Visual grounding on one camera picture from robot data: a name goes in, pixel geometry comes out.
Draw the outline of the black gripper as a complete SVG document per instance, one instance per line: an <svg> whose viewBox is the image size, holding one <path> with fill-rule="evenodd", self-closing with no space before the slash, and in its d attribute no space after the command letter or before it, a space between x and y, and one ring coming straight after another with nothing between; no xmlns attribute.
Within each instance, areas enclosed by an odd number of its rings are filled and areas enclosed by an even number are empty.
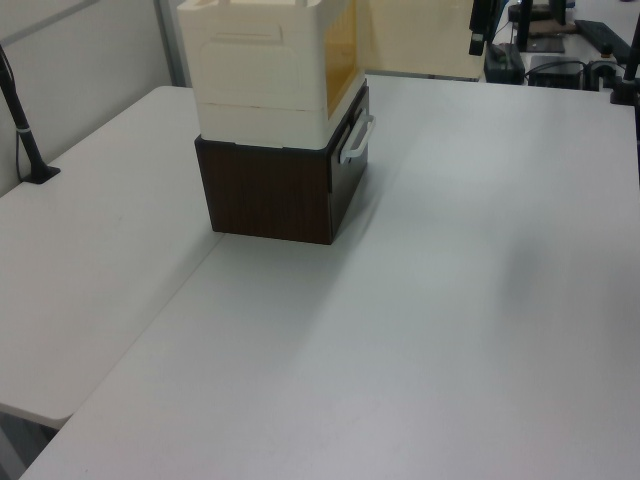
<svg viewBox="0 0 640 480"><path fill-rule="evenodd" d="M469 29L472 32L468 48L469 55L481 55L483 53L485 45L485 35L483 33L477 33L475 40L474 32L491 32L495 23L497 10L497 0L473 1L469 22Z"/></svg>

